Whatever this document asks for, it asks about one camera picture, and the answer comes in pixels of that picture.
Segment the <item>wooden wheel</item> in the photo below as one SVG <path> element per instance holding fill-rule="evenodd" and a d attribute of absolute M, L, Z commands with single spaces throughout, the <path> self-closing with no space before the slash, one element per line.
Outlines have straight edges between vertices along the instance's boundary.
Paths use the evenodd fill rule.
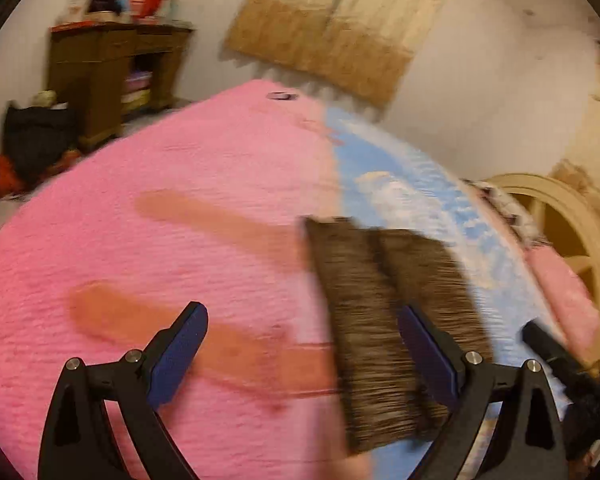
<path fill-rule="evenodd" d="M 544 176 L 509 173 L 489 182 L 524 205 L 555 250 L 579 275 L 600 312 L 600 218 L 576 190 Z M 600 328 L 586 366 L 600 361 Z"/>

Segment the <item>wooden cabinet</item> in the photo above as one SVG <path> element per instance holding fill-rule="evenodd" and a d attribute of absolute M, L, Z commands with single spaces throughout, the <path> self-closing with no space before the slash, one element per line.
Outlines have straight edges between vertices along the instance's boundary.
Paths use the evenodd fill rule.
<path fill-rule="evenodd" d="M 106 23 L 51 33 L 46 87 L 81 117 L 83 149 L 121 132 L 122 95 L 135 56 L 150 56 L 149 106 L 161 110 L 173 105 L 173 87 L 192 32 Z"/>

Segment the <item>white wall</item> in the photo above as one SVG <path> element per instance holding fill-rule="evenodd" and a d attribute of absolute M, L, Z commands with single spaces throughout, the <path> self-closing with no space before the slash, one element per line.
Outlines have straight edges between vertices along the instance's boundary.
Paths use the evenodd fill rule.
<path fill-rule="evenodd" d="M 42 88 L 46 30 L 67 1 L 23 0 L 2 28 L 0 123 L 8 100 L 27 105 Z M 530 167 L 527 163 L 534 154 L 520 146 L 529 146 L 544 131 L 550 131 L 548 146 L 555 141 L 562 148 L 576 129 L 576 124 L 572 129 L 564 124 L 577 122 L 578 109 L 573 105 L 583 91 L 589 91 L 583 90 L 589 63 L 593 78 L 593 41 L 583 34 L 534 32 L 522 13 L 503 0 L 446 0 L 395 101 L 381 114 L 310 76 L 223 52 L 222 40 L 242 1 L 180 0 L 179 17 L 198 28 L 178 85 L 180 97 L 202 100 L 255 76 L 273 78 L 378 121 L 463 175 L 487 176 L 504 168 Z M 536 45 L 546 62 L 532 62 Z M 536 88 L 539 81 L 541 92 Z M 528 85 L 536 91 L 527 94 Z M 515 105 L 507 105 L 513 95 Z M 538 95 L 544 112 L 536 106 Z M 572 112 L 568 121 L 565 110 Z M 546 127 L 555 121 L 562 126 Z M 523 144 L 516 145 L 519 149 L 510 149 L 512 134 L 526 136 Z M 501 142 L 507 146 L 502 156 L 484 156 Z M 469 148 L 482 143 L 480 155 Z M 545 166 L 557 161 L 555 151 L 542 152 Z"/>
<path fill-rule="evenodd" d="M 596 43 L 582 32 L 528 30 L 510 60 L 515 76 L 504 94 L 459 136 L 454 170 L 467 178 L 548 174 L 584 120 L 598 54 Z"/>

